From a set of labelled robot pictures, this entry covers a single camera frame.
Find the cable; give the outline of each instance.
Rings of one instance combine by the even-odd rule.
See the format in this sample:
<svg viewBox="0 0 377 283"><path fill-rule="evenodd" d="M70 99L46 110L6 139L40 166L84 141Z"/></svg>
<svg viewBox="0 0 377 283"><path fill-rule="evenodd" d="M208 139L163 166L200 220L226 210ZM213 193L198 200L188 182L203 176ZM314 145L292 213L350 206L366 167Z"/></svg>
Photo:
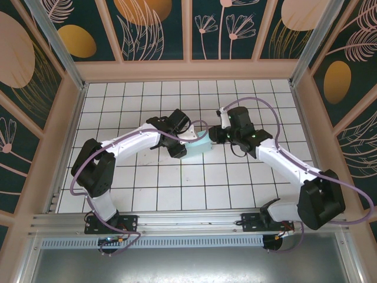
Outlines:
<svg viewBox="0 0 377 283"><path fill-rule="evenodd" d="M245 156L246 156L246 152L245 152L245 154L244 154L243 156L238 155L238 154L236 154L236 153L234 152L233 146L235 146L235 145L236 145L235 143L230 143L230 150L232 151L232 153L233 153L235 156L239 157L239 158L243 158L243 157L245 157Z"/></svg>
<svg viewBox="0 0 377 283"><path fill-rule="evenodd" d="M98 212L95 210L92 202L90 201L90 198L89 198L89 195L87 192L83 192L83 193L75 193L74 192L74 185L77 181L77 178L79 177L79 175L81 174L81 172L84 170L84 168L86 167L86 165L92 161L94 159L95 156L99 155L101 152L104 152L105 150L109 149L110 147L112 146L115 146L116 144L120 143L121 141L125 140L125 139L128 139L129 137L133 137L133 136L136 136L138 134L142 134L142 133L159 133L159 134L162 134L166 137L169 137L173 140L178 140L180 142L188 142L188 143L193 143L193 142L197 142L203 138L205 138L205 136L207 135L208 133L208 124L203 121L203 120L196 120L196 121L193 121L191 124L196 124L196 123L203 123L206 127L206 132L204 133L204 135L202 135L201 137L198 137L197 139L194 139L194 140L185 140L185 139L180 139L179 137L176 137L176 136L172 136L170 134L167 134L161 130L157 130L157 129L141 129L139 131L135 131L133 133L129 133L129 134L126 134L125 136L117 139L117 140L114 140L112 143L108 144L107 146L104 146L102 147L101 149L97 150L96 152L94 152L91 156L88 157L88 159L78 168L75 176L73 177L73 180L72 180L72 183L71 183L71 186L70 186L70 193L73 195L73 196L85 196L93 214L98 218L98 220L100 220L100 222L106 226L107 228L109 229L112 229L116 232L119 232L120 234L125 234L125 235L137 235L137 237L135 239L133 239L128 245L126 245L124 248L121 248L121 249L118 249L116 250L115 252L112 253L112 255L117 255L117 254L120 254L122 252L124 252L126 249L128 249L128 247L130 247L131 245L134 244L134 242L136 242L140 237L141 237L141 233L139 232L134 232L134 231L124 231L124 230L121 230L121 229L118 229L116 227L112 227L111 225L109 225L105 220L102 219L102 217L98 214Z"/></svg>
<svg viewBox="0 0 377 283"><path fill-rule="evenodd" d="M275 251L273 249L268 249L267 252L273 252L274 254L286 254L288 252L293 252L295 249L297 249L302 244L302 241L304 240L304 224L300 222L300 225L301 225L300 241L294 247L285 249L284 251Z"/></svg>
<svg viewBox="0 0 377 283"><path fill-rule="evenodd" d="M343 185L343 186L349 187L350 189L356 191L358 194L360 194L363 197L365 197L365 199L368 201L369 206L370 206L370 210L369 210L369 212L364 217L362 217L362 218L360 218L358 220L354 220L354 221L329 221L329 223L331 223L331 224L338 224L338 225L359 224L361 222L364 222L364 221L368 220L373 215L373 212L374 212L374 203L373 203L372 199L365 192L363 192L362 190L356 188L355 186L352 186L351 184L347 184L347 183L345 183L343 181L340 181L340 180L337 180L337 179L334 179L334 178L331 178L331 177L327 177L325 175L322 175L322 174L319 174L317 172L311 171L311 170L305 168L304 166L302 166L300 163L298 163L295 160L293 160L290 156L288 156L284 151L281 150L281 147L279 146L279 143L277 142L277 140L279 138L279 134L280 134L280 122L279 122L279 118L277 118L277 114L276 114L275 110L273 109L273 107L269 103L267 103L263 99L260 99L260 98L257 98L257 97L244 97L244 98L240 98L240 99L238 99L238 100L230 103L228 106L225 106L224 110L227 110L230 106L232 106L232 105L234 105L234 104L236 104L238 102L241 102L243 100L248 100L248 99L260 101L260 102L264 103L268 108L271 109L273 115L275 116L276 124L277 124L277 133L276 133L276 137L275 137L275 146L276 146L277 150L282 154L282 156L284 156L287 160L289 160L291 163L293 163L294 165L296 165L298 168L300 168L300 169L308 172L308 174L314 175L314 176L319 177L319 178L324 179L324 180L328 180L330 182L337 183L339 185Z"/></svg>
<svg viewBox="0 0 377 283"><path fill-rule="evenodd" d="M185 132L187 132L189 130L190 127L191 127L191 120L189 119L188 120L188 126L187 126L187 128L185 130L183 130L183 131L178 131L176 134L177 135L178 134L184 134Z"/></svg>

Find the vented metal strip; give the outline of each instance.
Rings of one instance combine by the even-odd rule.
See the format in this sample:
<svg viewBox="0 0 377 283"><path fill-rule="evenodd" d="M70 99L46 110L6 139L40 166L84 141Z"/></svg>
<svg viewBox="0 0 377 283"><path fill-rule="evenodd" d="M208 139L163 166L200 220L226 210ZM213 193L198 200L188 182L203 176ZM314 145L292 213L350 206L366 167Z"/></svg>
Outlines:
<svg viewBox="0 0 377 283"><path fill-rule="evenodd" d="M112 243L104 248L126 246L133 238L122 243ZM139 239L130 248L208 248L221 246L263 246L263 235L236 236L175 236ZM42 242L41 249L98 249L99 238L48 238Z"/></svg>

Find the flower illustration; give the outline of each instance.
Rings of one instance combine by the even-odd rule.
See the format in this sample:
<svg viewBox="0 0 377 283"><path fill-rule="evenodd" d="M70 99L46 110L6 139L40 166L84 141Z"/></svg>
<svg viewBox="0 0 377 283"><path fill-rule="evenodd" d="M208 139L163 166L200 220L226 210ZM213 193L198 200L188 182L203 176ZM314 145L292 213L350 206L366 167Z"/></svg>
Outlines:
<svg viewBox="0 0 377 283"><path fill-rule="evenodd" d="M219 29L219 59L221 59L221 31L223 30L223 18L225 8L231 6L246 6L258 3L259 0L220 0L222 5L221 16L220 16L220 29Z"/></svg>
<svg viewBox="0 0 377 283"><path fill-rule="evenodd" d="M9 119L7 126L5 119L3 117L0 118L0 152L11 152L16 128L17 124L12 119Z"/></svg>
<svg viewBox="0 0 377 283"><path fill-rule="evenodd" d="M232 46L233 40L238 40L242 38L253 37L256 34L253 22L253 16L239 16L237 21L234 21L234 15L226 17L226 27L228 29L230 38L230 52L229 58L232 58Z"/></svg>
<svg viewBox="0 0 377 283"><path fill-rule="evenodd" d="M201 18L201 16L196 16L195 17L195 23L196 23L196 26L198 27L198 30L200 32L201 47L203 49L204 59L206 60L207 56L206 56L206 51L204 50L203 34L205 34L207 32L217 31L219 29L219 27L215 24L216 21L214 20L213 15L212 16L204 16L203 19Z"/></svg>
<svg viewBox="0 0 377 283"><path fill-rule="evenodd" d="M228 8L231 6L245 6L258 3L259 0L220 0L223 7Z"/></svg>
<svg viewBox="0 0 377 283"><path fill-rule="evenodd" d="M8 125L6 124L5 118L0 118L0 153L10 153L14 156L20 158L23 161L26 161L28 163L31 163L30 160L23 158L22 156L14 153L12 151L12 143L14 141L14 137L16 135L16 129L17 129L17 123L13 121L12 119L9 119ZM20 172L14 168L8 167L2 163L0 163L0 167L9 170L13 173L19 174L23 177L26 177L27 174Z"/></svg>

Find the leaf illustration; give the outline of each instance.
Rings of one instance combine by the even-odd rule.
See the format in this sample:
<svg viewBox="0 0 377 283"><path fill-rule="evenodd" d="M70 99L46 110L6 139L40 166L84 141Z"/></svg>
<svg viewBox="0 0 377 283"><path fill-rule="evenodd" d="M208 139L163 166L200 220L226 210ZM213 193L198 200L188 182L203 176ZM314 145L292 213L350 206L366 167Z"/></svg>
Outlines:
<svg viewBox="0 0 377 283"><path fill-rule="evenodd" d="M125 56L126 60L133 60L135 58L135 43L130 31L129 23L127 22L126 24L119 16L117 17L123 30L122 54Z"/></svg>
<svg viewBox="0 0 377 283"><path fill-rule="evenodd" d="M331 53L344 50L348 61L363 61L367 62L368 58L372 57L377 51L377 29L365 31L360 29L354 32L346 46L328 52Z"/></svg>
<svg viewBox="0 0 377 283"><path fill-rule="evenodd" d="M367 121L344 129L339 144L353 177L377 175L377 112Z"/></svg>
<svg viewBox="0 0 377 283"><path fill-rule="evenodd" d="M359 27L364 31L377 28L377 0L364 0L356 18Z"/></svg>
<svg viewBox="0 0 377 283"><path fill-rule="evenodd" d="M72 0L41 0L41 2L51 22L58 24L63 23L74 10Z"/></svg>
<svg viewBox="0 0 377 283"><path fill-rule="evenodd" d="M344 129L342 136L339 139L340 146L346 146L348 142L354 142L363 134L367 133L370 129L374 129L377 126L377 112L373 114L367 121L355 126Z"/></svg>
<svg viewBox="0 0 377 283"><path fill-rule="evenodd" d="M142 9L136 0L119 0L129 21L118 17L123 29L122 53L126 60L159 60L164 50L163 27L154 10L144 1Z"/></svg>

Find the orange circle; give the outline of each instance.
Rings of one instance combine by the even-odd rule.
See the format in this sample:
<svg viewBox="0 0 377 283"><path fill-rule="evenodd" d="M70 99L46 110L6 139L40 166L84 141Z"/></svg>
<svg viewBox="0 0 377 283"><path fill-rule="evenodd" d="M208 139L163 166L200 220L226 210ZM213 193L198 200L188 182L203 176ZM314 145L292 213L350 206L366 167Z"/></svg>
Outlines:
<svg viewBox="0 0 377 283"><path fill-rule="evenodd" d="M156 12L160 21L165 20L171 11L171 0L114 0L119 13L129 22L136 25L153 25Z"/></svg>

